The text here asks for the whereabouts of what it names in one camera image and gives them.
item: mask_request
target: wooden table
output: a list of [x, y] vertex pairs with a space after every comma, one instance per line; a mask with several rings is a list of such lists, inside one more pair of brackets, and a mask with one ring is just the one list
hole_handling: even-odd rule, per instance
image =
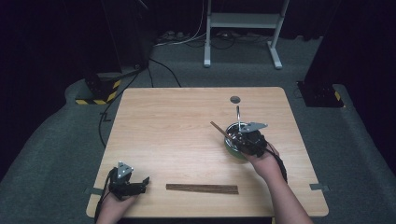
[[[118, 161], [134, 167], [131, 183], [147, 176], [150, 182], [126, 217], [273, 217], [265, 182], [251, 164], [226, 150], [225, 130], [241, 120], [268, 123], [261, 133], [279, 151], [289, 185], [311, 217], [328, 214], [285, 92], [273, 88], [155, 88], [128, 89], [107, 143], [94, 183], [101, 189]], [[237, 185], [239, 194], [166, 190], [166, 184]], [[87, 215], [94, 216], [99, 200], [92, 195]]]

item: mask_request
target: person's left hand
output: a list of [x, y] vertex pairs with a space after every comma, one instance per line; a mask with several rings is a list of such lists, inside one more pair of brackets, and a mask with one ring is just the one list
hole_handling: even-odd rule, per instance
[[102, 202], [97, 224], [115, 224], [125, 214], [126, 210], [134, 203], [139, 195], [134, 195], [120, 201], [113, 193], [109, 193]]

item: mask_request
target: chopstick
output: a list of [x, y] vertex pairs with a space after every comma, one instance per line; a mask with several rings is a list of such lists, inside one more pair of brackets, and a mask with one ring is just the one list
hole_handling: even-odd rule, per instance
[[238, 186], [236, 185], [166, 184], [166, 189], [205, 193], [239, 194]]

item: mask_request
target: person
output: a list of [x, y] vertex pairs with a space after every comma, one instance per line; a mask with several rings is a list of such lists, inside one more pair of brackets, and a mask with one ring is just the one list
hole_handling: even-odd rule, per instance
[[[279, 152], [268, 143], [267, 149]], [[267, 183], [275, 212], [276, 224], [311, 224], [313, 221], [294, 195], [293, 191], [283, 179], [276, 159], [270, 153], [264, 153], [259, 158], [242, 153], [253, 165], [256, 173]], [[119, 201], [112, 193], [107, 194], [102, 203], [102, 209], [97, 224], [115, 224], [128, 210], [138, 195]]]

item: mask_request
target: white metal frame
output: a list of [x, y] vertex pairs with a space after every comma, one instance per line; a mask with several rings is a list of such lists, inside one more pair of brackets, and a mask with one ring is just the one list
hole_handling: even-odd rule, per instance
[[206, 41], [204, 67], [210, 67], [210, 29], [212, 27], [235, 27], [235, 28], [269, 28], [275, 29], [272, 40], [267, 42], [268, 49], [274, 61], [276, 69], [282, 68], [279, 56], [276, 52], [276, 42], [279, 38], [283, 20], [289, 0], [284, 0], [279, 14], [247, 14], [247, 13], [212, 13], [212, 0], [207, 3]]

